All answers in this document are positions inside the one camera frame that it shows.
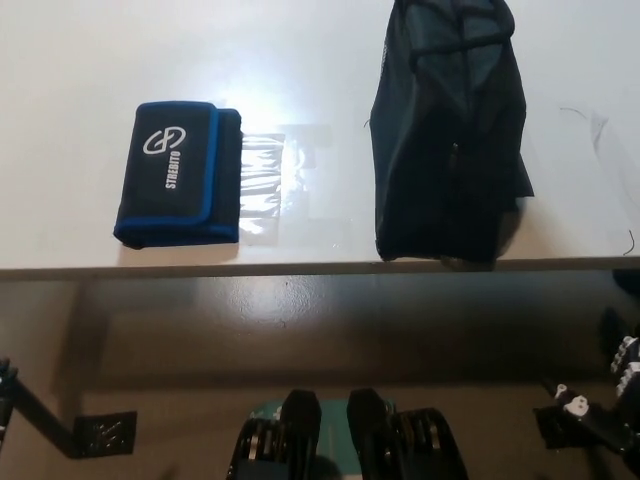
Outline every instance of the black and blue case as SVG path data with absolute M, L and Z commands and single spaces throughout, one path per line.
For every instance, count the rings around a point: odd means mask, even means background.
M 115 237 L 136 249 L 237 243 L 240 126 L 210 103 L 138 107 Z

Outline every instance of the blue trim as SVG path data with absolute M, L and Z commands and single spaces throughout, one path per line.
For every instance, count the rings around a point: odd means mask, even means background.
M 121 231 L 122 228 L 144 228 L 144 227 L 172 227 L 172 226 L 196 226 L 199 223 L 204 222 L 211 215 L 213 210 L 213 185 L 215 177 L 215 166 L 218 152 L 218 124 L 219 112 L 218 109 L 210 103 L 205 102 L 155 102 L 144 103 L 138 107 L 148 108 L 157 105 L 167 106 L 171 104 L 173 106 L 207 106 L 210 108 L 210 121 L 209 121 L 209 143 L 207 145 L 207 158 L 206 168 L 204 175 L 204 192 L 203 192 L 203 204 L 200 214 L 195 217 L 134 217 L 125 218 L 119 222 L 116 227 Z
M 240 232 L 238 227 L 216 225 L 205 226 L 187 232 L 176 232 L 153 235 L 153 231 L 140 231 L 128 229 L 123 232 L 117 228 L 113 232 L 125 245 L 134 247 L 181 247 L 187 245 L 205 245 L 216 243 L 238 243 Z

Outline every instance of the zipper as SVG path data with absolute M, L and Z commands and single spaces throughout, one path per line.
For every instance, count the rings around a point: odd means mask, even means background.
M 457 143 L 454 143 L 451 146 L 451 153 L 449 153 L 449 169 L 454 171 L 456 166 L 458 165 L 458 150 L 459 146 Z
M 461 5 L 461 0 L 451 0 L 451 7 L 453 8 L 453 13 L 456 16 L 456 24 L 458 26 L 458 35 L 460 37 L 460 43 L 464 42 L 464 17 L 462 15 L 462 5 Z M 471 90 L 471 85 L 470 85 L 470 78 L 469 78 L 469 61 L 468 61 L 468 55 L 467 55 L 467 50 L 464 49 L 462 50 L 462 62 L 464 63 L 463 65 L 463 71 L 464 71 L 464 99 L 465 99 L 465 104 L 467 106 L 467 114 L 471 112 L 471 95 L 470 95 L 470 90 Z

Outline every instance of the black mount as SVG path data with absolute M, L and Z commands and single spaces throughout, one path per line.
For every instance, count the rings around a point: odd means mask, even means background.
M 292 391 L 279 420 L 251 418 L 240 431 L 227 480 L 308 480 L 322 411 L 313 392 Z
M 612 309 L 600 322 L 600 343 L 617 382 L 618 401 L 611 410 L 569 389 L 545 380 L 555 405 L 535 409 L 547 448 L 585 448 L 602 445 L 620 455 L 640 479 L 640 339 Z
M 351 438 L 364 480 L 467 480 L 444 416 L 434 408 L 390 412 L 373 389 L 351 392 Z
M 133 453 L 136 412 L 81 416 L 69 431 L 19 379 L 7 359 L 0 360 L 0 448 L 14 408 L 60 453 L 71 459 Z

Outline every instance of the black pouch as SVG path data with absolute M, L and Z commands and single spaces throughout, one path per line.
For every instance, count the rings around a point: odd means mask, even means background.
M 503 0 L 396 0 L 371 112 L 384 260 L 491 263 L 516 198 L 526 102 Z
M 236 243 L 242 133 L 235 110 L 141 105 L 114 235 L 132 248 Z

